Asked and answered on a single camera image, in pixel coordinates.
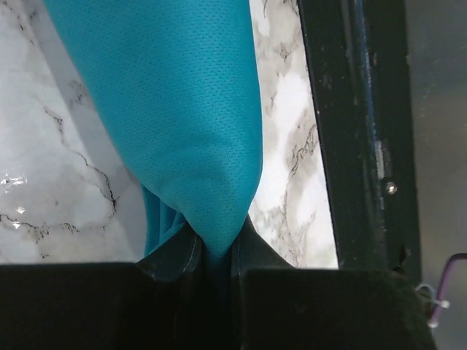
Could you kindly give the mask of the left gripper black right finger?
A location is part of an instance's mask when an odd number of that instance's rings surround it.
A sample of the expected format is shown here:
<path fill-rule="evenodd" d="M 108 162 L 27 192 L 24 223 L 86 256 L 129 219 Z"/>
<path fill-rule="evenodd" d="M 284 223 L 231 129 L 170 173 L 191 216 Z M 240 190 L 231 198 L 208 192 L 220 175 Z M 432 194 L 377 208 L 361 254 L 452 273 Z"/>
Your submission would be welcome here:
<path fill-rule="evenodd" d="M 299 269 L 246 220 L 231 249 L 233 349 L 434 349 L 416 292 L 418 222 L 390 270 Z"/>

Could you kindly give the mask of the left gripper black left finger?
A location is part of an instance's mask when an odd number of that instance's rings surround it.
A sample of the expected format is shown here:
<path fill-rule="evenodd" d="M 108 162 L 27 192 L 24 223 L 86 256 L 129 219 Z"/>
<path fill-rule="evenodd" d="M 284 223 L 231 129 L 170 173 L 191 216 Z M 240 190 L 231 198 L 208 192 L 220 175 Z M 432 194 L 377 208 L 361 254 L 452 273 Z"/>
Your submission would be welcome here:
<path fill-rule="evenodd" d="M 3 265 L 3 349 L 194 349 L 202 243 L 188 228 L 139 262 Z"/>

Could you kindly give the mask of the teal t shirt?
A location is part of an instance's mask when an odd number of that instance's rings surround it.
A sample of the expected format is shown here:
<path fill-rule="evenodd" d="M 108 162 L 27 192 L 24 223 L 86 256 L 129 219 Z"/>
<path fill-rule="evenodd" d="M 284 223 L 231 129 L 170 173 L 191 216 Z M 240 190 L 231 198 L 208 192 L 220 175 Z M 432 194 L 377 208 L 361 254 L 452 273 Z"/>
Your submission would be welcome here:
<path fill-rule="evenodd" d="M 124 164 L 223 274 L 262 171 L 247 1 L 47 1 Z"/>

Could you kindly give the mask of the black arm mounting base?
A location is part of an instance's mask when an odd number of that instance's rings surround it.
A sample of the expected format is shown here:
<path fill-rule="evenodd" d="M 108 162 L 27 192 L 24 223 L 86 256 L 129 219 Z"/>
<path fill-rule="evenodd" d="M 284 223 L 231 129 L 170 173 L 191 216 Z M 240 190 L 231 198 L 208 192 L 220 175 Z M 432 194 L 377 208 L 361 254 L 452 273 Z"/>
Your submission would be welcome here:
<path fill-rule="evenodd" d="M 422 276 L 402 1 L 300 1 L 339 267 Z"/>

